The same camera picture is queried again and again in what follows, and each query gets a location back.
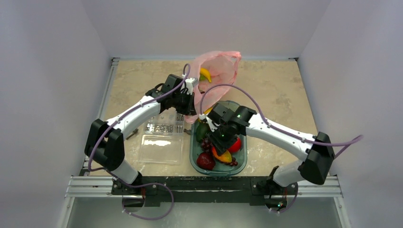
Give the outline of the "orange red fake mango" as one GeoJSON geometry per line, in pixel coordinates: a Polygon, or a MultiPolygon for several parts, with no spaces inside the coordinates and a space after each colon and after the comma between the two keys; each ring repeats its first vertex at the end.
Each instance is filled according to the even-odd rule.
{"type": "Polygon", "coordinates": [[[213,157],[216,158],[220,162],[223,162],[223,163],[232,162],[232,154],[229,151],[224,152],[222,155],[218,155],[215,147],[212,147],[211,152],[213,154],[213,157]]]}

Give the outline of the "pink plastic bag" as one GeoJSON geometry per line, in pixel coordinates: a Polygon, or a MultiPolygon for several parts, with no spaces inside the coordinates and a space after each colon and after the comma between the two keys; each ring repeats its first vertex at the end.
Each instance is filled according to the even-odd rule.
{"type": "Polygon", "coordinates": [[[220,86],[209,91],[202,99],[201,92],[206,92],[212,86],[235,83],[241,58],[241,53],[238,51],[211,51],[190,62],[190,78],[200,79],[200,70],[203,68],[210,73],[211,80],[199,81],[198,85],[193,87],[194,107],[197,113],[186,115],[185,122],[189,124],[196,122],[201,113],[200,104],[202,104],[202,111],[205,112],[229,91],[228,86],[220,86]]]}

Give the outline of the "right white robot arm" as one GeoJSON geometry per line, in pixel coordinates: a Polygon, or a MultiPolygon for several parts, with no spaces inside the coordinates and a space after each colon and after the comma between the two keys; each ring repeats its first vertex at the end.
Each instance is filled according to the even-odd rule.
{"type": "Polygon", "coordinates": [[[201,114],[199,118],[209,125],[211,131],[206,136],[218,155],[226,152],[239,135],[244,135],[269,142],[297,158],[293,163],[273,168],[267,180],[267,188],[272,193],[279,193],[298,181],[324,184],[335,159],[327,134],[295,131],[269,121],[245,106],[233,111],[216,104],[208,114],[201,114]]]}

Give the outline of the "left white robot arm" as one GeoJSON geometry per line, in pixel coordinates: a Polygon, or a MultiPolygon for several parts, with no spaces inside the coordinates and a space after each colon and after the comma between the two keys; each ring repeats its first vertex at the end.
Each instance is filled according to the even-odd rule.
{"type": "Polygon", "coordinates": [[[142,187],[142,175],[125,160],[124,141],[140,125],[167,109],[195,115],[193,89],[197,85],[196,78],[170,74],[164,83],[147,91],[125,112],[106,121],[94,120],[84,148],[85,155],[123,181],[123,188],[129,194],[137,194],[142,187]]]}

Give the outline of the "red fake tomato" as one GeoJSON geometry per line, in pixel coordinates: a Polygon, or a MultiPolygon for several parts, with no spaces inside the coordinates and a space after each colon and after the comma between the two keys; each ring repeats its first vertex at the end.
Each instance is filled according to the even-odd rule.
{"type": "Polygon", "coordinates": [[[237,138],[236,142],[228,149],[228,152],[231,154],[237,153],[242,148],[242,141],[240,138],[237,138]]]}

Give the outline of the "purple fake grape bunch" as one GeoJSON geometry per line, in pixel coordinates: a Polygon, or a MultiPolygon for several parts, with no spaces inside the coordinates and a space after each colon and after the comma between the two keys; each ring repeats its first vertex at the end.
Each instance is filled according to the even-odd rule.
{"type": "MultiPolygon", "coordinates": [[[[211,155],[213,156],[213,154],[212,154],[212,152],[211,152],[212,147],[214,147],[214,146],[212,145],[211,142],[209,142],[209,141],[207,140],[207,138],[204,139],[204,140],[202,141],[202,143],[201,143],[201,148],[203,149],[203,151],[204,151],[204,152],[207,152],[207,153],[209,153],[209,154],[211,154],[211,155]]],[[[223,163],[223,164],[229,165],[229,166],[238,166],[238,162],[236,161],[236,158],[234,157],[234,154],[232,154],[232,162],[231,162],[231,163],[223,163]]]]}

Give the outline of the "green fake avocado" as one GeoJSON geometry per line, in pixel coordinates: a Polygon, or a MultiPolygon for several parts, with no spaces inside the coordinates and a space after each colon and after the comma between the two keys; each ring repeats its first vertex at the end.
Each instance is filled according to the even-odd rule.
{"type": "Polygon", "coordinates": [[[206,123],[199,123],[196,129],[196,141],[202,142],[206,138],[206,134],[210,131],[210,127],[206,123]]]}

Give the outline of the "yellow fake mango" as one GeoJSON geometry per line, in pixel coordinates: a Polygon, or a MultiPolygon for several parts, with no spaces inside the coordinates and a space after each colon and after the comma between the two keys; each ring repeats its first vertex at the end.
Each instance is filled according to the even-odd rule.
{"type": "Polygon", "coordinates": [[[208,108],[207,110],[205,110],[205,111],[203,112],[203,114],[204,114],[204,115],[208,115],[208,113],[209,113],[212,109],[213,109],[213,107],[208,108]]]}

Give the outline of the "dark red fake apple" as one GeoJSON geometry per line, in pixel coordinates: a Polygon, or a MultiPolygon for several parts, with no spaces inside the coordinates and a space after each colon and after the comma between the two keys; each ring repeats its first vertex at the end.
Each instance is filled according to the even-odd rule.
{"type": "Polygon", "coordinates": [[[199,168],[208,170],[208,171],[212,171],[214,169],[214,167],[216,166],[216,162],[215,162],[214,158],[212,157],[211,154],[209,154],[207,152],[202,152],[198,156],[198,158],[196,160],[196,164],[199,168]]]}

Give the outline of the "yellow fake banana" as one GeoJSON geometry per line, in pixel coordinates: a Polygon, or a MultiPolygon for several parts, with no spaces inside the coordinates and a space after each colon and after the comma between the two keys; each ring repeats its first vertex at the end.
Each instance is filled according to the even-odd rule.
{"type": "Polygon", "coordinates": [[[209,83],[212,82],[211,74],[210,74],[210,72],[209,72],[207,69],[205,69],[205,68],[200,68],[199,76],[200,76],[200,77],[199,77],[199,80],[200,80],[200,81],[205,81],[205,80],[207,80],[209,83]]]}

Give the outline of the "small dark bolt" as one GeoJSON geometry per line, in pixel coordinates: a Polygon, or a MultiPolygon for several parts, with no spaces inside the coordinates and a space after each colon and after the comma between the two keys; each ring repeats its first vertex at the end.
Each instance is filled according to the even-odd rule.
{"type": "Polygon", "coordinates": [[[192,132],[191,132],[190,129],[184,129],[183,132],[186,133],[186,134],[188,134],[188,135],[191,135],[191,134],[192,134],[192,132]]]}

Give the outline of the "clear plastic screw box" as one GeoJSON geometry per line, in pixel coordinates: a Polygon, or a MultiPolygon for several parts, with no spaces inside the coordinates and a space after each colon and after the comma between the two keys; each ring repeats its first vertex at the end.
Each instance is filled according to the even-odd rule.
{"type": "Polygon", "coordinates": [[[184,116],[170,108],[143,124],[139,161],[178,165],[182,158],[184,116]]]}

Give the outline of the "black allen key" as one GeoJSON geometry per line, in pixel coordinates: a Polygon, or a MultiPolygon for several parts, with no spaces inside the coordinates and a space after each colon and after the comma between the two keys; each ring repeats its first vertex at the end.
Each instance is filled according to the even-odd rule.
{"type": "Polygon", "coordinates": [[[128,136],[126,137],[126,140],[129,140],[130,138],[132,138],[133,136],[138,134],[139,129],[136,128],[134,129],[130,134],[128,134],[128,136]]]}

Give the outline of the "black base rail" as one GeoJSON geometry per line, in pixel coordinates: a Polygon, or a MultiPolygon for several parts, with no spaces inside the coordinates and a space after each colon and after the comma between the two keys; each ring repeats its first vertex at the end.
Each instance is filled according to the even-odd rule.
{"type": "Polygon", "coordinates": [[[145,176],[143,187],[134,188],[113,180],[111,193],[124,198],[144,200],[146,207],[158,207],[162,202],[180,203],[248,203],[283,209],[287,198],[297,194],[296,182],[286,187],[265,176],[145,176]]]}

